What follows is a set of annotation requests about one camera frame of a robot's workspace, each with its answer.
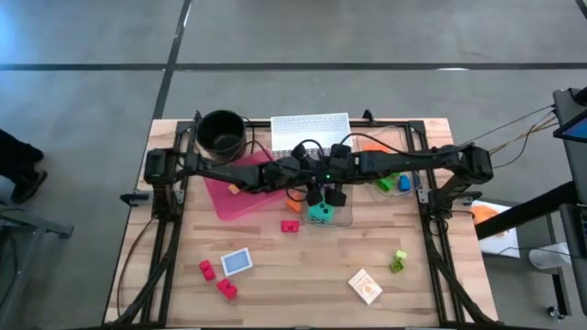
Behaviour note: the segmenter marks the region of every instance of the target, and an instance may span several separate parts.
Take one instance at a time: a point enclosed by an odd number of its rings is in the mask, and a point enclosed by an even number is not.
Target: red block
[[[300,230],[300,222],[297,220],[282,220],[282,231],[284,233],[297,233]]]
[[[216,287],[222,294],[224,294],[230,301],[237,297],[237,287],[230,283],[230,280],[223,279],[216,284]]]
[[[210,261],[204,260],[200,262],[200,270],[202,271],[206,281],[211,281],[216,278],[216,274],[212,269],[212,265],[210,265]]]

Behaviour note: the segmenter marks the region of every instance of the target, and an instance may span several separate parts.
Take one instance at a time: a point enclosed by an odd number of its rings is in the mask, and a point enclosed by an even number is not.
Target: blue block
[[[400,175],[400,180],[399,182],[397,182],[397,189],[400,192],[409,192],[411,187],[410,187],[410,179],[407,177],[407,175],[402,174]]]

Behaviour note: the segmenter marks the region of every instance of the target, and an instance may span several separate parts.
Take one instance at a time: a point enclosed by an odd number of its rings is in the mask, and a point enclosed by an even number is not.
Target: black pot
[[[197,129],[198,144],[208,151],[212,159],[232,161],[244,154],[247,135],[240,115],[228,110],[216,110],[204,116]]]

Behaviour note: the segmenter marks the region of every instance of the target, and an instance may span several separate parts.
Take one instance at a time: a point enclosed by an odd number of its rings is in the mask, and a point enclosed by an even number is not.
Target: teal block
[[[320,202],[308,207],[308,218],[319,224],[329,224],[334,216],[334,206]]]

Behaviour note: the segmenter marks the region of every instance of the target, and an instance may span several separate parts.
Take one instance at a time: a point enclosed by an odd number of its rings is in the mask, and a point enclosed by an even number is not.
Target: green block
[[[401,271],[404,269],[404,263],[401,260],[394,260],[390,265],[389,265],[389,269],[393,272],[396,273],[398,271]]]
[[[378,181],[375,182],[375,184],[377,185],[377,187],[379,189],[383,190],[386,193],[389,192],[394,187],[393,180],[389,180],[389,179],[379,179]]]
[[[397,252],[395,252],[395,259],[406,260],[407,253],[403,252],[402,250],[397,250]]]
[[[393,187],[395,187],[395,179],[400,175],[400,173],[392,173],[385,179],[379,179],[375,182],[375,185],[384,192],[389,192]]]
[[[319,224],[329,224],[334,216],[334,206],[320,202],[308,207],[308,218]]]

